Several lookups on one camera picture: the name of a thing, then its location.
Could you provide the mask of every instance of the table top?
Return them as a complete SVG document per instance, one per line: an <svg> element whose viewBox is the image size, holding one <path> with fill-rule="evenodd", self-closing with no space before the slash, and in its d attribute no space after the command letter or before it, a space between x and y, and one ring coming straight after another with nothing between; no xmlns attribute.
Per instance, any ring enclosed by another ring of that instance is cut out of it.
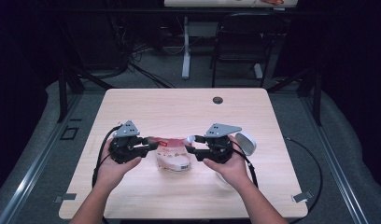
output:
<svg viewBox="0 0 381 224"><path fill-rule="evenodd" d="M223 102L215 104L214 97ZM283 217L304 217L305 203L275 112L264 89L109 90L100 106L67 193L60 217L71 218L92 189L92 172L106 134L131 120L139 136L203 135L213 123L239 126L257 142L249 157L261 192ZM207 148L199 144L197 148ZM175 173L158 168L155 151L127 173L112 191L107 218L186 219L248 217L238 193L191 155L191 168Z"/></svg>
<svg viewBox="0 0 381 224"><path fill-rule="evenodd" d="M164 0L166 7L296 7L298 0Z"/></svg>

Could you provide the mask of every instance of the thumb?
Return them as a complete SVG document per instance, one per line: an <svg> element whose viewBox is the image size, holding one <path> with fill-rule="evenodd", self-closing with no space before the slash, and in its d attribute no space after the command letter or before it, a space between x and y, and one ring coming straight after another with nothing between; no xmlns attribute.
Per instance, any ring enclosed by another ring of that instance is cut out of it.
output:
<svg viewBox="0 0 381 224"><path fill-rule="evenodd" d="M203 159L203 163L209 167L211 170L218 172L220 164L211 161L210 159Z"/></svg>
<svg viewBox="0 0 381 224"><path fill-rule="evenodd" d="M140 162L141 162L141 157L136 157L136 158L124 163L124 166L126 167L125 168L126 172L135 168L135 166L138 165Z"/></svg>

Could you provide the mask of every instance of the white object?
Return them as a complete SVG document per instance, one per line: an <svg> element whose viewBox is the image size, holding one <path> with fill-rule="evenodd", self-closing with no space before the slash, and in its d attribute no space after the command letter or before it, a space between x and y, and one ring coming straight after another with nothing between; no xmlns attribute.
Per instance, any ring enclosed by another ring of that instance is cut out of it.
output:
<svg viewBox="0 0 381 224"><path fill-rule="evenodd" d="M237 139L239 146L243 149L246 156L250 156L252 153L254 153L255 149L257 148L257 143L255 142L255 139L252 138L249 134L242 131L237 133L235 138Z"/></svg>
<svg viewBox="0 0 381 224"><path fill-rule="evenodd" d="M191 145L191 136L181 138L152 138L159 142L156 149L156 162L158 167L168 171L181 172L191 168L191 159L185 145Z"/></svg>

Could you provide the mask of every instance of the forearm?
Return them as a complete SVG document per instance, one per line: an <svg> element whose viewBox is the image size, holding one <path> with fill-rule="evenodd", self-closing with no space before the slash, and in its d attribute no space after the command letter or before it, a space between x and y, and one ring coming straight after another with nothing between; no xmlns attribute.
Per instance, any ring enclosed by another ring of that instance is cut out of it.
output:
<svg viewBox="0 0 381 224"><path fill-rule="evenodd" d="M70 223L101 223L109 193L99 188L92 189Z"/></svg>
<svg viewBox="0 0 381 224"><path fill-rule="evenodd" d="M250 180L234 187L243 199L253 224L287 223Z"/></svg>

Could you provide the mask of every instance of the chair leg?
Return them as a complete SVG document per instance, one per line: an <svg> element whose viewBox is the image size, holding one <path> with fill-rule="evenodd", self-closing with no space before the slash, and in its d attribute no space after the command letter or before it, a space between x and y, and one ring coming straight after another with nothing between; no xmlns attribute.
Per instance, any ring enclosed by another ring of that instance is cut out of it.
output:
<svg viewBox="0 0 381 224"><path fill-rule="evenodd" d="M213 59L214 59L212 61L212 64L213 64L213 76L212 76L212 81L211 81L211 87L212 88L215 87L215 77L216 77L216 71L217 71L217 60L216 60L215 57Z"/></svg>
<svg viewBox="0 0 381 224"><path fill-rule="evenodd" d="M213 62L214 62L214 53L213 55L211 55L210 69L213 67Z"/></svg>
<svg viewBox="0 0 381 224"><path fill-rule="evenodd" d="M264 68L263 68L263 74L262 74L262 79L261 79L261 84L260 84L260 88L263 87L263 83L264 83L264 80L266 78L266 73L267 73L267 68L269 66L269 60L266 61L265 65L264 65Z"/></svg>

